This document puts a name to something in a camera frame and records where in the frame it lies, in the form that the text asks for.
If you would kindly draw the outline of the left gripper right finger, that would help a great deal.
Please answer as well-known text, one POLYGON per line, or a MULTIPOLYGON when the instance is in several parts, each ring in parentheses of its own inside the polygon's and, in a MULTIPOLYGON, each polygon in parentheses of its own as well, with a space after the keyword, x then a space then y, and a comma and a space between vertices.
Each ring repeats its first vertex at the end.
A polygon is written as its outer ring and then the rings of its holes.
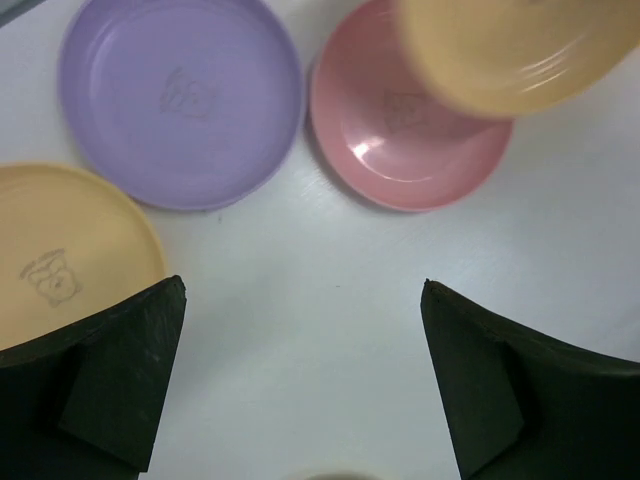
POLYGON ((636 479, 639 365, 428 280, 421 315, 463 479, 636 479))

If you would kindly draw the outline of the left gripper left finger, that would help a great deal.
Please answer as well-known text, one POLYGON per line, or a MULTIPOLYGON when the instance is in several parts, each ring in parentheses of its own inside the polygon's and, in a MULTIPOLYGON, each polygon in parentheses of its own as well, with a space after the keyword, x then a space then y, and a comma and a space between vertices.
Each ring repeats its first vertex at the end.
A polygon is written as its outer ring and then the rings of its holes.
POLYGON ((166 278, 1 352, 4 479, 136 479, 148 470, 186 287, 166 278))

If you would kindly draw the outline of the orange plate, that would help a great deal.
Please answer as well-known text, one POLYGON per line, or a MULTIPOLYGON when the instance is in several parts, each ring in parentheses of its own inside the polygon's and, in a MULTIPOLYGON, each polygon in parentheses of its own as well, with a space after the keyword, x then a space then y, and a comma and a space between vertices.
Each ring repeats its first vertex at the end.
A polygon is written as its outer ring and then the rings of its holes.
POLYGON ((141 208, 86 170, 1 168, 1 347, 112 307, 163 280, 167 262, 141 208))
POLYGON ((517 117, 600 81, 639 44, 639 3, 430 0, 392 4, 410 68, 447 105, 517 117))

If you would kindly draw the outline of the pink plate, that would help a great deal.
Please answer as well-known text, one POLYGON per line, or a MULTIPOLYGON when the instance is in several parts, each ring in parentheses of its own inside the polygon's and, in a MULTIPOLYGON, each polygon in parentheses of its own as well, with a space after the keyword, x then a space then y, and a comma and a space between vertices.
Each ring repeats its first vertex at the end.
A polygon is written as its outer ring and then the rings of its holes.
POLYGON ((503 158, 514 126, 461 114, 428 93, 406 64, 388 1, 364 2, 329 36, 311 75, 310 119, 348 187, 406 212, 476 190, 503 158))

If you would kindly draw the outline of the purple plate back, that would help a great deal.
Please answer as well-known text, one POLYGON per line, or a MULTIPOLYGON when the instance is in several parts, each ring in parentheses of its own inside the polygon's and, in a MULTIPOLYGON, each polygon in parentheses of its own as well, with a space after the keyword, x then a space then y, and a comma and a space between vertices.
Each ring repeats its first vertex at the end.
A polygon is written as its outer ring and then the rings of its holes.
POLYGON ((216 210, 265 184, 305 113, 297 50, 261 1, 89 1, 58 67, 81 155, 135 199, 216 210))

